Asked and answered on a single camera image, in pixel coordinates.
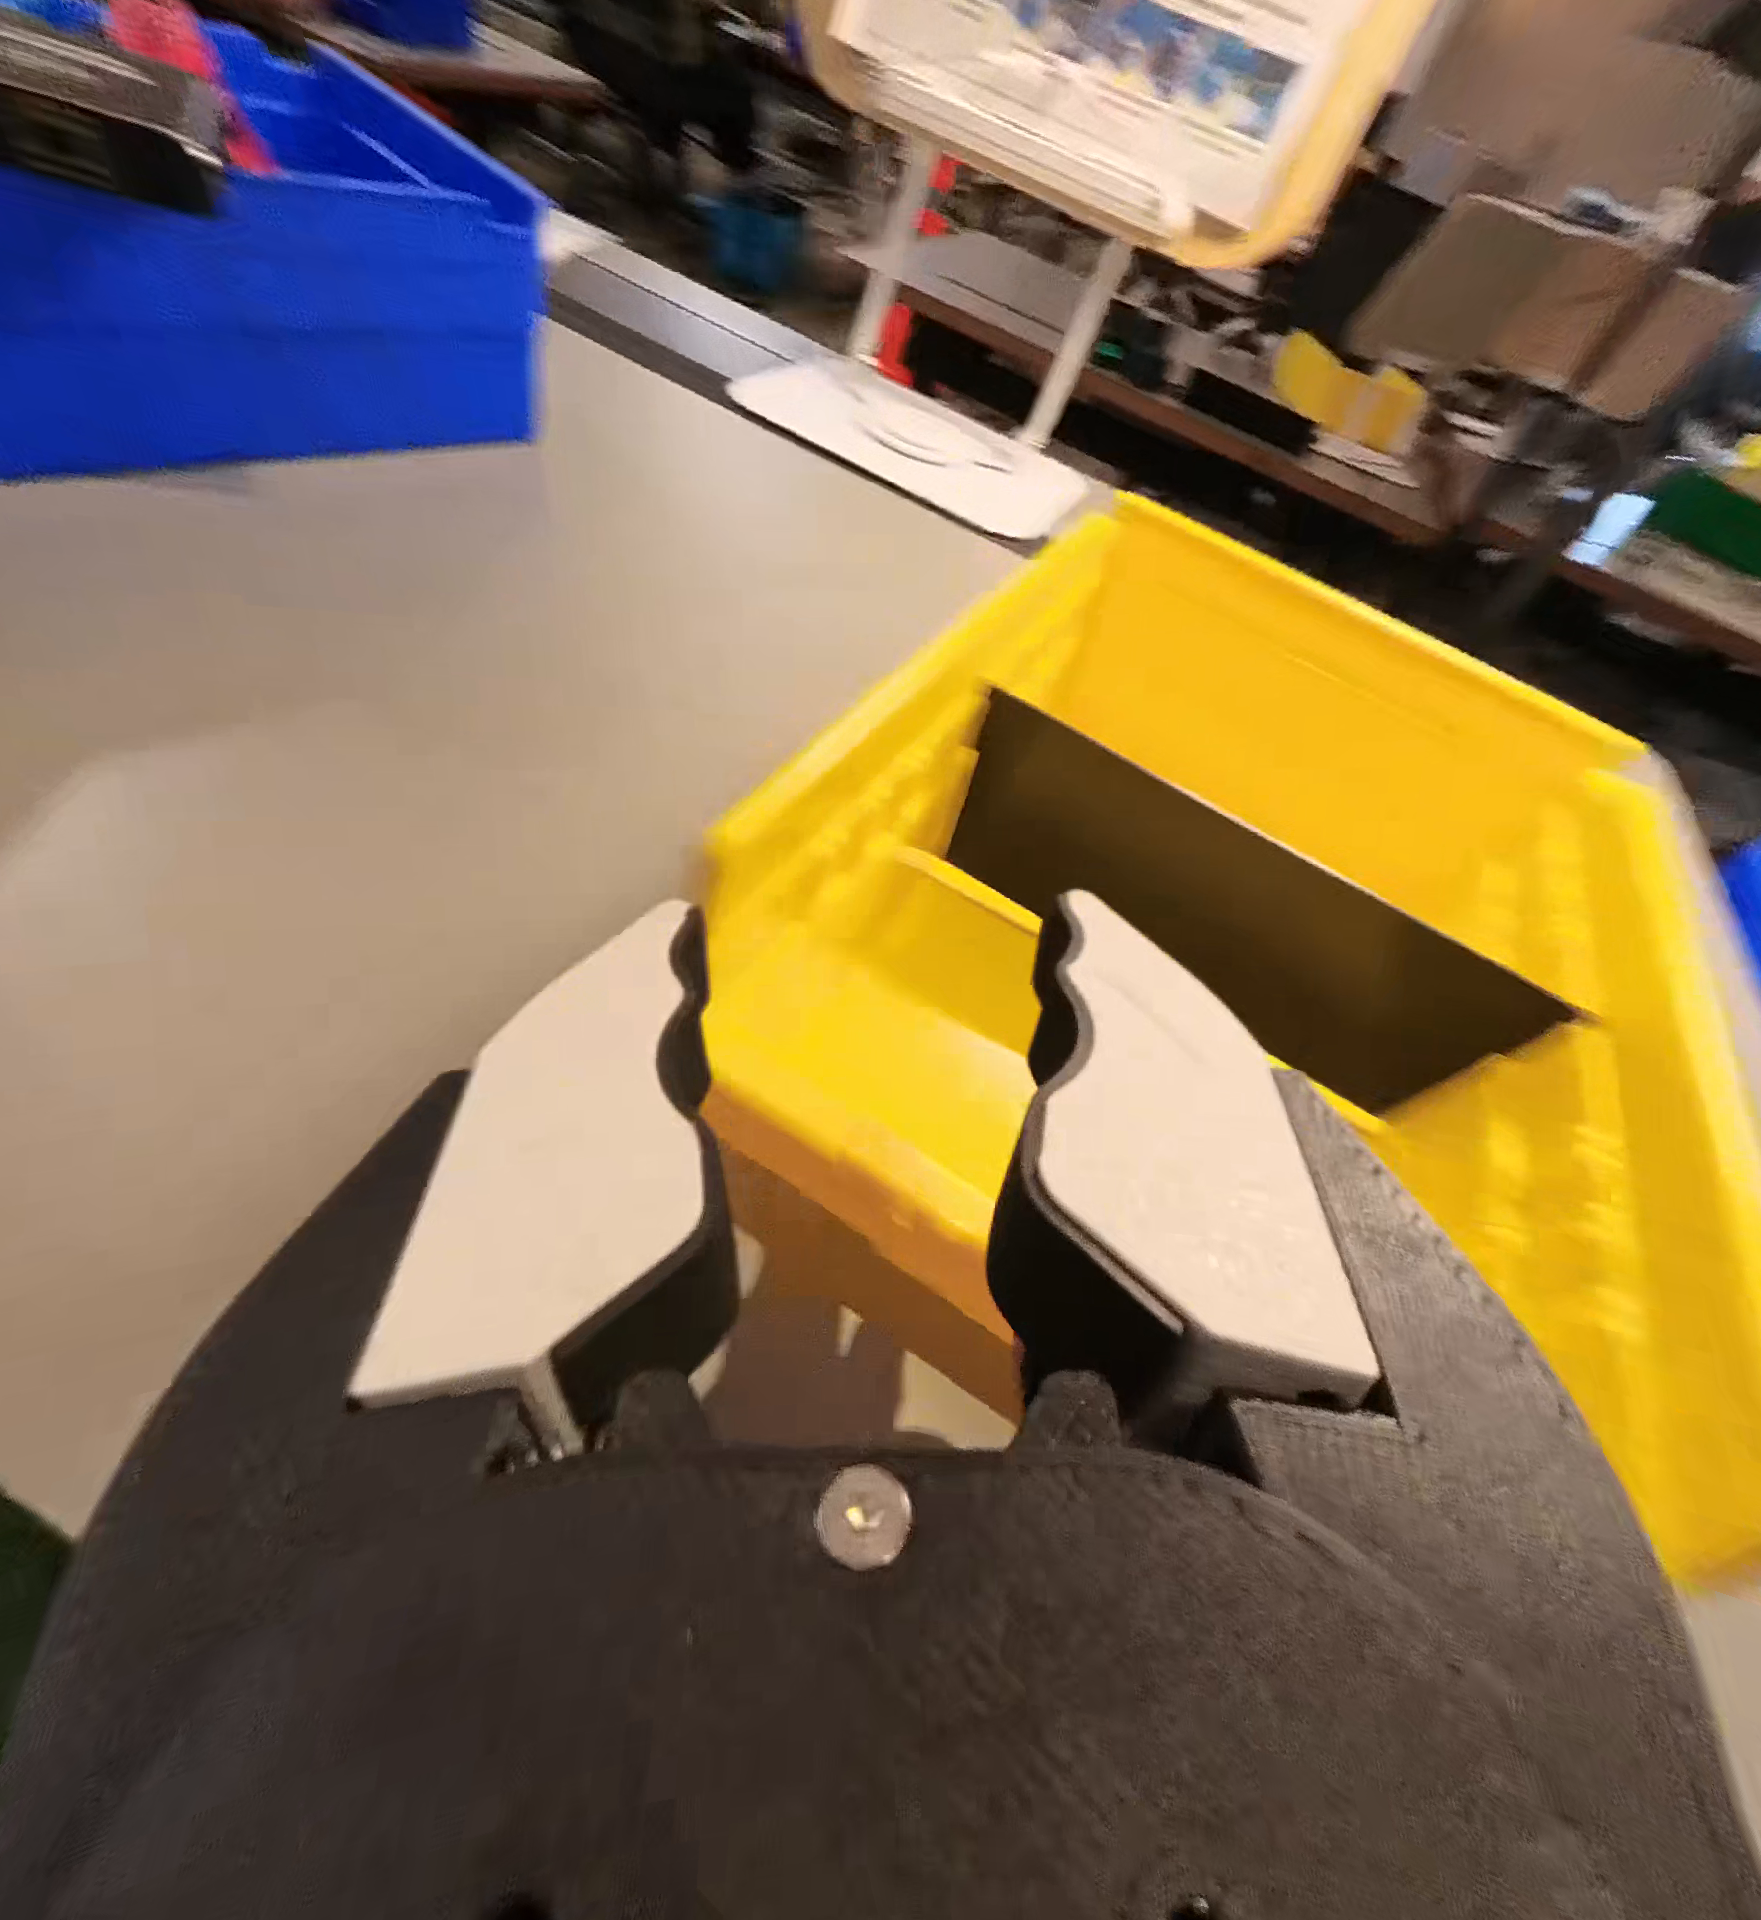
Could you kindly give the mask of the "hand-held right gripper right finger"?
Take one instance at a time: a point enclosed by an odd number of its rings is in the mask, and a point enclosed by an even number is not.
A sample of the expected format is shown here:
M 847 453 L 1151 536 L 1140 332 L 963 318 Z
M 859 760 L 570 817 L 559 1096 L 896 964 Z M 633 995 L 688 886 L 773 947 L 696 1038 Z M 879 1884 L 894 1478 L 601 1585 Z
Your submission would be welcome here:
M 1084 888 L 1042 919 L 1034 993 L 987 1255 L 1023 1395 L 1084 1375 L 1121 1415 L 1362 1411 L 1380 1361 L 1264 1048 Z

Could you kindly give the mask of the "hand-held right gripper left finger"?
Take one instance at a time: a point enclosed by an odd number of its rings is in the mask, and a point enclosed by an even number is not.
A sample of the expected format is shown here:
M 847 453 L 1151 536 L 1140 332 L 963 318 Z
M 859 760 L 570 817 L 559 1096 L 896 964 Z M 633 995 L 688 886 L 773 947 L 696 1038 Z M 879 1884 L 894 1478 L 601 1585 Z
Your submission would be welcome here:
M 356 1411 L 508 1395 L 588 1448 L 621 1388 L 729 1338 L 741 1248 L 716 1140 L 699 908 L 664 901 L 475 1054 L 345 1385 Z

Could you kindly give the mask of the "yellow plastic bin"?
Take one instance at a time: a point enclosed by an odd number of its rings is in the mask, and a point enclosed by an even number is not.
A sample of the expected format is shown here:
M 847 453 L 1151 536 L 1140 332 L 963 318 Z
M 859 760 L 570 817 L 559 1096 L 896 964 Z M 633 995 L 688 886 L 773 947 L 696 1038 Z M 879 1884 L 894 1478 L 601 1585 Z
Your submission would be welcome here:
M 945 848 L 989 691 L 1410 911 L 1582 1021 L 1347 1117 L 1558 1373 L 1668 1576 L 1761 1576 L 1761 996 L 1634 739 L 1124 494 L 704 840 L 708 1120 L 868 1240 L 851 1307 L 998 1415 L 993 1199 L 1037 915 Z

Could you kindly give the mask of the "black ethernet switch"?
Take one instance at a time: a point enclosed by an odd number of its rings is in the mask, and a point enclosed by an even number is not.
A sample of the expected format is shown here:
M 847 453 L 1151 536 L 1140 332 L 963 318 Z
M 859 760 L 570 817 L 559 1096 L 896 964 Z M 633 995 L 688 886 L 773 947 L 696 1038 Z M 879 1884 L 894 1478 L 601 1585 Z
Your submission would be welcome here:
M 219 85 L 197 51 L 153 58 L 117 29 L 0 4 L 0 167 L 209 217 L 225 175 Z

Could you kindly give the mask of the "dark bin divider panel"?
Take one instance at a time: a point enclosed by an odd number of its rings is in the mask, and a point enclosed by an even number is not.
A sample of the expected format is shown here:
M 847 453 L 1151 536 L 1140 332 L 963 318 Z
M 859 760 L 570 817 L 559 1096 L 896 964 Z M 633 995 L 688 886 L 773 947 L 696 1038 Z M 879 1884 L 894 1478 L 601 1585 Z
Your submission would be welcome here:
M 1096 897 L 1278 1063 L 1377 1118 L 1585 1021 L 1000 686 L 945 856 L 1038 916 L 1068 892 Z

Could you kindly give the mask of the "white document stand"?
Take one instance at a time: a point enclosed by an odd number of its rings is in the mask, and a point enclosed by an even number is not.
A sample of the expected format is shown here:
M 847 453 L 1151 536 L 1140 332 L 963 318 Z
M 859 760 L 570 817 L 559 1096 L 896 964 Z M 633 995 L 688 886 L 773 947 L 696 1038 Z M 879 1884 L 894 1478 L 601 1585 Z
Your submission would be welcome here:
M 1054 198 L 1037 180 L 978 155 L 947 153 L 905 119 L 879 108 L 857 61 L 828 35 L 837 4 L 797 4 L 806 66 L 827 95 L 879 130 L 899 138 L 892 202 L 867 253 L 867 281 L 844 349 L 833 356 L 778 367 L 735 380 L 729 398 L 751 419 L 822 455 L 914 496 L 936 512 L 990 538 L 1044 543 L 1081 508 L 1086 480 L 1048 455 L 1048 443 L 1086 371 L 1110 302 L 1133 257 L 1149 253 L 1191 270 L 1249 269 L 1285 253 L 1327 211 L 1435 15 L 1432 2 L 1361 4 L 1344 52 L 1301 137 L 1289 147 L 1272 192 L 1249 228 L 1200 221 L 1183 237 L 1162 237 Z M 896 302 L 916 215 L 935 161 L 945 155 L 976 175 L 1052 206 L 1102 238 L 1084 289 L 1071 308 L 1064 341 L 1037 389 L 1023 426 L 1011 434 L 952 415 L 938 402 L 892 384 L 877 369 L 882 327 Z

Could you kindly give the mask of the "small yellow bin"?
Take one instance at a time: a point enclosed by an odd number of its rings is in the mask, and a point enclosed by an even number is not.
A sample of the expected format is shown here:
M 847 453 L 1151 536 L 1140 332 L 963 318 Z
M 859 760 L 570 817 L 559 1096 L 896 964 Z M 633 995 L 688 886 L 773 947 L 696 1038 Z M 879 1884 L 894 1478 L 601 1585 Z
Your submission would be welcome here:
M 1335 440 L 1400 457 L 1417 440 L 1426 390 L 1406 373 L 1362 371 L 1304 331 L 1289 332 L 1270 361 L 1274 398 Z

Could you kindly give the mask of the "beige board stand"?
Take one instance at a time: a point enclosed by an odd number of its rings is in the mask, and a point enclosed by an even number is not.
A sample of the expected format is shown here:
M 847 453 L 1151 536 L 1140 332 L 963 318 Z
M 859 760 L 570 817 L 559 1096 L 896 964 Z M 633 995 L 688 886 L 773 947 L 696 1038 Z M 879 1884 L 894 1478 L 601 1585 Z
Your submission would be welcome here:
M 1598 420 L 1638 422 L 1692 383 L 1755 293 L 1641 235 L 1467 196 L 1352 316 L 1361 358 L 1420 373 L 1497 373 Z

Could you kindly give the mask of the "teal bag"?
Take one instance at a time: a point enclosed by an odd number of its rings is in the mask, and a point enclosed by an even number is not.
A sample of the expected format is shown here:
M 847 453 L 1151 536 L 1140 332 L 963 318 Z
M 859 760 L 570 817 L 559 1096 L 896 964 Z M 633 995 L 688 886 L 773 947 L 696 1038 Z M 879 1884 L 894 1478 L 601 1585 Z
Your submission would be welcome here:
M 748 304 L 786 295 L 801 270 L 806 204 L 773 186 L 736 184 L 699 204 L 715 285 Z

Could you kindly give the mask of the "printed instruction sheet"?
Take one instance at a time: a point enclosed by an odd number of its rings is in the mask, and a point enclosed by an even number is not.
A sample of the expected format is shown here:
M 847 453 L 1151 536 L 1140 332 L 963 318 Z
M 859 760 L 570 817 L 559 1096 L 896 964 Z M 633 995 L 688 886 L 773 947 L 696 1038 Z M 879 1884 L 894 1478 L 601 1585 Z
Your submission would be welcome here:
M 1350 2 L 842 2 L 872 103 L 1114 222 L 1249 228 L 1330 82 Z

